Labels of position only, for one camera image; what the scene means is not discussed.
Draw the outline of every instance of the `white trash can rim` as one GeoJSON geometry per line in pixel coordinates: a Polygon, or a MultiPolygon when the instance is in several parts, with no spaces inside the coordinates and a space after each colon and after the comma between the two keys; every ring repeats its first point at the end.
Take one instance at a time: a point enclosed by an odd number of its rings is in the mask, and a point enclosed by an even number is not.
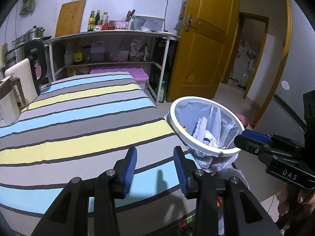
{"type": "Polygon", "coordinates": [[[187,131],[185,131],[175,116],[175,107],[181,101],[199,101],[202,103],[206,103],[206,104],[215,106],[234,120],[235,124],[239,128],[240,133],[242,133],[245,130],[241,121],[229,109],[220,105],[219,103],[214,102],[214,101],[209,100],[209,99],[206,99],[206,98],[183,97],[183,98],[176,99],[172,103],[171,108],[170,108],[170,116],[169,116],[171,126],[173,127],[175,132],[180,136],[180,138],[185,139],[187,141],[187,143],[189,143],[191,146],[195,146],[195,147],[198,146],[198,150],[200,150],[204,153],[210,154],[212,156],[215,156],[215,157],[229,157],[229,156],[233,156],[233,155],[240,152],[240,149],[236,148],[236,147],[232,148],[232,149],[218,149],[218,148],[208,146],[204,143],[199,142],[197,139],[195,139],[193,136],[191,136],[187,131]]]}

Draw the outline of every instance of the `yellow door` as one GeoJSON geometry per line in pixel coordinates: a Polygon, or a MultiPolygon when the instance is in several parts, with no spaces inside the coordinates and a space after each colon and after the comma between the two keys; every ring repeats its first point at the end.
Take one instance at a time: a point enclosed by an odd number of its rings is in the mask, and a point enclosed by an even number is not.
{"type": "Polygon", "coordinates": [[[229,61],[240,0],[187,0],[167,101],[213,98],[229,61]]]}

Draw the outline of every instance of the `gray stripe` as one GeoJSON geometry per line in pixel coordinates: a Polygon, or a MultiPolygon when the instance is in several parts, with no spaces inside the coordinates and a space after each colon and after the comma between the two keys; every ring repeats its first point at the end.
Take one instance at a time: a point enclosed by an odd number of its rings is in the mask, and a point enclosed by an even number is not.
{"type": "Polygon", "coordinates": [[[104,94],[104,95],[95,96],[95,97],[79,98],[79,99],[64,101],[61,103],[56,103],[56,104],[25,111],[21,113],[18,121],[33,118],[33,117],[39,117],[39,116],[46,115],[49,113],[57,113],[57,112],[65,111],[65,110],[79,109],[86,106],[98,105],[102,103],[110,103],[114,101],[139,98],[139,97],[146,98],[147,95],[142,90],[133,90],[133,91],[127,91],[127,92],[124,91],[124,92],[118,92],[118,93],[104,94]]]}
{"type": "MultiPolygon", "coordinates": [[[[117,213],[120,234],[121,236],[139,236],[154,232],[194,211],[195,208],[195,199],[187,200],[180,189],[176,190],[156,201],[117,213]]],[[[0,210],[10,227],[26,236],[31,235],[40,220],[40,218],[15,213],[2,207],[0,210]]],[[[93,226],[94,220],[89,218],[90,236],[94,235],[93,226]]]]}
{"type": "Polygon", "coordinates": [[[75,138],[93,132],[125,127],[157,119],[156,108],[145,108],[138,111],[127,111],[119,114],[105,115],[82,121],[52,125],[39,130],[26,131],[16,135],[8,135],[1,139],[1,150],[31,146],[51,140],[75,138]]]}
{"type": "Polygon", "coordinates": [[[15,213],[3,207],[0,207],[0,211],[12,230],[26,236],[32,234],[34,228],[40,220],[40,218],[15,213]]]}
{"type": "Polygon", "coordinates": [[[68,77],[68,78],[65,78],[65,79],[54,81],[50,85],[55,85],[57,83],[61,83],[61,82],[65,82],[65,81],[71,81],[71,80],[83,79],[83,78],[90,78],[90,77],[97,77],[97,76],[103,76],[103,75],[129,75],[129,73],[128,72],[110,72],[110,73],[99,73],[99,74],[91,74],[91,75],[76,75],[76,76],[72,76],[72,77],[68,77]]]}
{"type": "MultiPolygon", "coordinates": [[[[136,169],[173,156],[174,147],[177,145],[180,145],[183,151],[187,150],[177,136],[170,136],[137,146],[136,169]]],[[[0,167],[0,183],[31,186],[65,184],[75,176],[79,176],[83,180],[90,179],[97,177],[107,169],[112,169],[116,161],[123,159],[126,153],[127,149],[59,163],[0,167]]]]}
{"type": "Polygon", "coordinates": [[[72,92],[78,92],[78,91],[83,91],[83,90],[95,89],[95,88],[100,88],[100,87],[108,87],[108,86],[114,86],[114,85],[127,85],[130,83],[137,83],[137,82],[134,79],[118,79],[118,80],[86,83],[86,84],[71,86],[71,87],[67,87],[67,88],[63,88],[59,90],[54,90],[48,93],[43,93],[39,95],[38,98],[34,102],[51,98],[51,97],[55,97],[61,94],[67,94],[67,93],[72,93],[72,92]]]}

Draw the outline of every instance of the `kettle handle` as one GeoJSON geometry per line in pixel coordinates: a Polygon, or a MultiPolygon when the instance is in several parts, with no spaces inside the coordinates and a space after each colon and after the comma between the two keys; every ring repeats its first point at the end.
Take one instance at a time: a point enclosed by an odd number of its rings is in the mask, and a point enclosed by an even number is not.
{"type": "Polygon", "coordinates": [[[34,85],[35,85],[35,88],[38,89],[39,85],[45,80],[46,74],[47,74],[46,54],[45,54],[45,47],[44,47],[43,41],[41,39],[34,39],[34,40],[26,42],[24,46],[25,57],[31,56],[32,49],[37,49],[39,64],[41,66],[41,71],[42,71],[41,76],[37,80],[34,64],[33,65],[31,64],[31,71],[33,75],[34,85]]]}

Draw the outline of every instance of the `rice cooker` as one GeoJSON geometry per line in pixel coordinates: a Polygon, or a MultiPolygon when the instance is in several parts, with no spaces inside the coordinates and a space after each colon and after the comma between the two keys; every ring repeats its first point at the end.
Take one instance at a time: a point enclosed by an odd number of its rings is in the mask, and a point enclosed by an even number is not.
{"type": "MultiPolygon", "coordinates": [[[[21,62],[22,60],[26,58],[24,55],[24,47],[25,47],[25,43],[20,44],[19,46],[9,50],[8,52],[4,54],[4,61],[5,61],[6,69],[14,66],[18,62],[21,62]]],[[[31,54],[34,59],[38,58],[36,49],[33,49],[31,51],[31,54]]]]}

